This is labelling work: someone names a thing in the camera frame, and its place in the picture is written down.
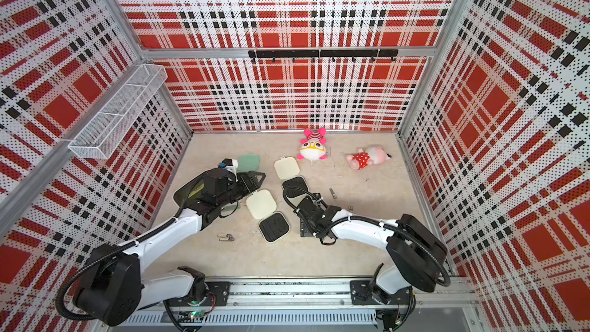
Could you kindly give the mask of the cream nail kit case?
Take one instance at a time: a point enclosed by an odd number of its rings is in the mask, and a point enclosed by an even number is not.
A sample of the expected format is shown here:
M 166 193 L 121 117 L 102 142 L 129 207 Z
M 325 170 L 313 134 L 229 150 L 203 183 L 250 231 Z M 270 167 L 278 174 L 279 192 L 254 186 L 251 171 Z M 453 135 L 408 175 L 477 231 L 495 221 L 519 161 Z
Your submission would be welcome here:
M 294 157 L 281 157 L 275 161 L 274 169 L 287 198 L 296 199 L 302 197 L 309 190 Z
M 276 243 L 290 232 L 290 224 L 284 214 L 277 210 L 277 203 L 269 190 L 258 190 L 246 198 L 250 215 L 258 220 L 258 230 L 264 241 Z

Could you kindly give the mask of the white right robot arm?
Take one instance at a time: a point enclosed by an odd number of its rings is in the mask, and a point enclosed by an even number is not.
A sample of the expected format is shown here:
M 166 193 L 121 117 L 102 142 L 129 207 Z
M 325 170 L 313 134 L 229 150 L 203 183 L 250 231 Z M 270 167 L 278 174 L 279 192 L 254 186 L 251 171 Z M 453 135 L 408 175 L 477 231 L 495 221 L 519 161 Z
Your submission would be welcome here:
M 290 198 L 285 201 L 321 244 L 356 241 L 388 253 L 393 264 L 380 264 L 369 284 L 355 293 L 355 301 L 388 305 L 399 291 L 433 293 L 438 286 L 450 286 L 450 275 L 445 269 L 446 246 L 412 215 L 402 215 L 397 220 L 368 218 L 328 205 L 320 195 L 310 193 L 297 204 Z

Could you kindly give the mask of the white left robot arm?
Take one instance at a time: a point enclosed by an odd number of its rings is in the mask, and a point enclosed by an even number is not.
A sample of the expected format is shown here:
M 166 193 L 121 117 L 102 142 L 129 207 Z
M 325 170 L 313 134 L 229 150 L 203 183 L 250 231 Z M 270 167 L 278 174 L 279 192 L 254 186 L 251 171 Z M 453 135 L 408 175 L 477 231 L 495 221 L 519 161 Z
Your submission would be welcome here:
M 205 275 L 188 266 L 158 278 L 144 272 L 162 255 L 203 231 L 223 208 L 261 188 L 262 172 L 236 172 L 220 164 L 175 193 L 178 211 L 166 222 L 119 245 L 103 244 L 58 289 L 55 310 L 72 321 L 100 320 L 110 327 L 139 309 L 171 299 L 202 303 L 212 296 Z

